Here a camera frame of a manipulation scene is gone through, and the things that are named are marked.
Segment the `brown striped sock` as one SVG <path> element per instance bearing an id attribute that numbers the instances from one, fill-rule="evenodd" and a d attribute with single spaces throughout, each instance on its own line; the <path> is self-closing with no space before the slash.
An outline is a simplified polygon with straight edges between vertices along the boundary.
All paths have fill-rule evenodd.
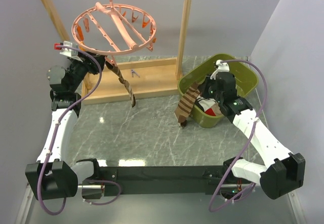
<path id="1" fill-rule="evenodd" d="M 177 118 L 177 122 L 180 127 L 184 128 L 187 125 L 187 119 L 191 115 L 191 111 L 195 105 L 197 97 L 200 95 L 198 89 L 199 84 L 194 82 L 183 94 L 178 102 L 178 105 L 174 111 Z"/>
<path id="2" fill-rule="evenodd" d="M 125 89 L 127 90 L 128 94 L 130 96 L 130 100 L 131 100 L 131 104 L 132 104 L 131 107 L 134 107 L 136 105 L 136 97 L 132 91 L 132 87 L 131 87 L 130 83 L 126 79 L 124 79 L 119 67 L 109 63 L 108 61 L 106 61 L 105 64 L 110 71 L 112 71 L 115 75 L 117 75 L 119 82 L 125 87 Z"/>

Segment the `pink round clip hanger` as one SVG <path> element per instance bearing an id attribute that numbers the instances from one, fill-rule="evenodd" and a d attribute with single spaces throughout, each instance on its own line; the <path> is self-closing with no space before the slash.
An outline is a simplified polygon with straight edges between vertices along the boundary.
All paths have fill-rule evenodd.
<path id="1" fill-rule="evenodd" d="M 71 27 L 72 37 L 87 52 L 114 56 L 153 50 L 156 21 L 136 6 L 96 2 L 78 15 Z"/>

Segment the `purple plastic clip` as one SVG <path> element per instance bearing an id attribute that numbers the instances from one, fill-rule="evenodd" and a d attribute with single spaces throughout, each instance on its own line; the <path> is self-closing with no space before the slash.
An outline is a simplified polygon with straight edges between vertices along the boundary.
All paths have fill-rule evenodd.
<path id="1" fill-rule="evenodd" d="M 140 77 L 139 74 L 134 69 L 131 69 L 131 75 L 132 77 L 134 76 Z"/>

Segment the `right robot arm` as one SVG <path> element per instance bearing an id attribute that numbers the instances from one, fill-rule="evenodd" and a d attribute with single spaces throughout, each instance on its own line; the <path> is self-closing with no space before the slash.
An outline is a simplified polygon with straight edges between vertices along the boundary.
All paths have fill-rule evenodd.
<path id="1" fill-rule="evenodd" d="M 241 155 L 222 170 L 224 181 L 243 178 L 261 186 L 271 199 L 277 199 L 303 186 L 306 161 L 300 153 L 292 153 L 259 119 L 257 112 L 236 90 L 236 80 L 230 72 L 214 72 L 208 81 L 208 95 L 217 101 L 221 113 L 247 138 L 263 160 L 263 165 L 249 162 Z"/>

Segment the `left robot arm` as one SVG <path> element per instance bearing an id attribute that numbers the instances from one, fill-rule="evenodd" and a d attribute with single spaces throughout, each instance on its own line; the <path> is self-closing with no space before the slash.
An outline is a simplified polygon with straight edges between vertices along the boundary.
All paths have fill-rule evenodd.
<path id="1" fill-rule="evenodd" d="M 79 84 L 88 73 L 98 74 L 104 68 L 105 59 L 94 55 L 93 62 L 79 53 L 70 59 L 70 66 L 53 66 L 47 72 L 51 87 L 51 126 L 44 148 L 36 163 L 28 164 L 25 175 L 36 199 L 49 200 L 75 196 L 78 185 L 84 180 L 89 184 L 100 181 L 101 171 L 96 159 L 79 160 L 70 167 L 65 161 L 71 133 L 79 118 Z"/>

